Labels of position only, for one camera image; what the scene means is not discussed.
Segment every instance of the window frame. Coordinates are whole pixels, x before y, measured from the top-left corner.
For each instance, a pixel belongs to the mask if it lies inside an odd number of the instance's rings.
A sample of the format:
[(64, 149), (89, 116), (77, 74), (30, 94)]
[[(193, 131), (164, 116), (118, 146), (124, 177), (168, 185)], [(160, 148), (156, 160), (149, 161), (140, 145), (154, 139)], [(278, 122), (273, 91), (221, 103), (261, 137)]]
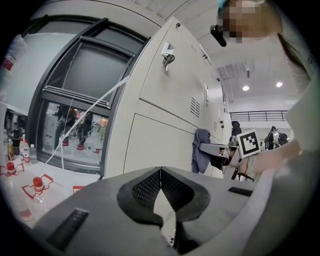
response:
[[(140, 40), (141, 42), (144, 42), (141, 49), (137, 54), (134, 54), (130, 52), (127, 49), (123, 49), (117, 45), (114, 45), (113, 43), (107, 42), (102, 39), (94, 38), (97, 34), (99, 34), (101, 31), (108, 29), (108, 28), (116, 28), (118, 31), (123, 31), (124, 34), (130, 35), (133, 38), (136, 38), (137, 40)], [(34, 92), (34, 95), (32, 97), (31, 105), (28, 112), (28, 119), (26, 122), (26, 132), (25, 136), (30, 141), (30, 143), (37, 145), (37, 154), (38, 159), (42, 162), (49, 159), (49, 156), (45, 156), (46, 153), (42, 151), (42, 148), (40, 148), (39, 143), (42, 141), (42, 137), (40, 139), (39, 135), (42, 134), (43, 131), (39, 131), (41, 127), (43, 128), (43, 122), (44, 122), (44, 115), (46, 114), (47, 108), (46, 104), (49, 104), (49, 102), (61, 104), (65, 106), (70, 106), (72, 100), (72, 107), (77, 108), (80, 110), (87, 110), (95, 101), (96, 99), (92, 98), (92, 101), (90, 100), (81, 100), (79, 98), (73, 99), (72, 96), (66, 95), (68, 93), (74, 94), (74, 92), (71, 91), (64, 91), (63, 93), (54, 93), (52, 91), (48, 90), (48, 87), (46, 87), (51, 75), (55, 72), (56, 68), (59, 66), (61, 61), (64, 59), (66, 54), (73, 49), (75, 46), (78, 46), (81, 42), (89, 42), (90, 44), (94, 44), (95, 46), (99, 48), (108, 48), (112, 49), (113, 51), (117, 51), (121, 54), (124, 54), (129, 57), (129, 61), (127, 63), (127, 68), (123, 72), (123, 74), (120, 76), (118, 81), (121, 81), (123, 78), (128, 76), (133, 69), (138, 57), (142, 53), (143, 49), (149, 42), (150, 37), (146, 38), (140, 34), (137, 34), (136, 32), (132, 31), (131, 29), (125, 28), (121, 25), (115, 24), (113, 22), (109, 22), (107, 18), (103, 18), (98, 20), (97, 22), (93, 23), (83, 31), (81, 31), (79, 34), (77, 34), (73, 39), (71, 39), (70, 42), (68, 42), (65, 47), (57, 54), (57, 56), (52, 60), (44, 74), (42, 75), (36, 90)], [(105, 172), (105, 161), (106, 161), (106, 154), (107, 154), (107, 145), (109, 141), (109, 137), (111, 134), (111, 127), (112, 122), (114, 119), (114, 115), (116, 112), (116, 108), (119, 102), (119, 99), (121, 97), (121, 93), (124, 86), (120, 86), (115, 92), (112, 94), (110, 103), (108, 106), (105, 105), (96, 105), (90, 112), (102, 117), (108, 118), (108, 124), (105, 129), (104, 134), (104, 140), (103, 140), (103, 147), (101, 152), (101, 160), (100, 160), (100, 166), (99, 168), (96, 168), (94, 166), (88, 165), (86, 168), (79, 168), (79, 164), (75, 162), (68, 161), (64, 159), (64, 167), (65, 169), (80, 172), (80, 173), (87, 173), (87, 174), (98, 174), (102, 178), (104, 176)], [(50, 162), (50, 165), (56, 166), (58, 168), (62, 167), (61, 158), (53, 157)]]

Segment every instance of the glass window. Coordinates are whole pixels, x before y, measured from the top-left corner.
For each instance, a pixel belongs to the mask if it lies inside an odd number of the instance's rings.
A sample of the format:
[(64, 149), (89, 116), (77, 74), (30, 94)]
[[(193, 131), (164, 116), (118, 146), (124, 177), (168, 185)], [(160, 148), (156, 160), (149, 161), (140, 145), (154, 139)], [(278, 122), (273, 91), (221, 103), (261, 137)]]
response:
[(78, 34), (91, 24), (73, 21), (50, 21), (45, 24), (37, 33), (66, 33)]
[(100, 32), (96, 38), (105, 40), (114, 45), (120, 46), (128, 51), (131, 51), (134, 54), (137, 54), (141, 47), (144, 45), (144, 42), (129, 36), (123, 32), (107, 28)]
[[(41, 144), (37, 151), (49, 158), (59, 144), (59, 138), (67, 133), (85, 111), (70, 108), (66, 105), (50, 102), (47, 105), (42, 124)], [(72, 129), (68, 137), (62, 142), (64, 168), (75, 170), (88, 166), (97, 167), (100, 171), (103, 142), (108, 125), (108, 118), (88, 113), (84, 119)], [(54, 155), (61, 164), (61, 148)]]
[(129, 59), (107, 47), (81, 43), (69, 51), (47, 85), (99, 99), (122, 78)]

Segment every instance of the locker door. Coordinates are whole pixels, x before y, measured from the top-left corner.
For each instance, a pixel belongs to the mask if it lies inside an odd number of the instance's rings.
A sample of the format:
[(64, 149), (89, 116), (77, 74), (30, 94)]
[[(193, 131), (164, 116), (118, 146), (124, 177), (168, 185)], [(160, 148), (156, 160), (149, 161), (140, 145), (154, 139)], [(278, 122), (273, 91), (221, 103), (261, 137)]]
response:
[(204, 84), (204, 118), (203, 127), (211, 135), (223, 141), (223, 129), (220, 121), (224, 120), (224, 103), (220, 83), (211, 74), (212, 66), (208, 59), (203, 58), (201, 63), (202, 83)]
[[(175, 20), (163, 38), (145, 79), (140, 99), (201, 128), (204, 85), (201, 81), (201, 55), (197, 51), (199, 44), (193, 46), (189, 34), (183, 37), (186, 29), (182, 28), (183, 25), (176, 27)], [(175, 57), (167, 71), (163, 65), (166, 52)]]

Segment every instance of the railing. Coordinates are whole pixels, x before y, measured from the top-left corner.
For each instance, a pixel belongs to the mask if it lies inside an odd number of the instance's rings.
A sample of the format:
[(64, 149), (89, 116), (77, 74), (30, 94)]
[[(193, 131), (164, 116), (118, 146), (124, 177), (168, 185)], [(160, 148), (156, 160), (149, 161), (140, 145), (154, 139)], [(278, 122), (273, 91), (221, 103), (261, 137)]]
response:
[(231, 121), (238, 122), (252, 122), (252, 121), (286, 121), (287, 110), (275, 110), (275, 111), (249, 111), (249, 112), (231, 112)]

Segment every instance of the person's arm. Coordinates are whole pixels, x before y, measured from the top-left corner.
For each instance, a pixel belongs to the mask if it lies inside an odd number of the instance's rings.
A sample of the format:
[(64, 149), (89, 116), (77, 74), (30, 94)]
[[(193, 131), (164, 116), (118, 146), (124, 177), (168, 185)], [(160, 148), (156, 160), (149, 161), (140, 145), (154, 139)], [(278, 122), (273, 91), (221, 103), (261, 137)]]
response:
[[(273, 150), (263, 151), (256, 155), (254, 172), (262, 173), (266, 170), (279, 170), (284, 161), (299, 155), (301, 149), (296, 139)], [(242, 161), (239, 172), (245, 173), (248, 168), (248, 161)]]

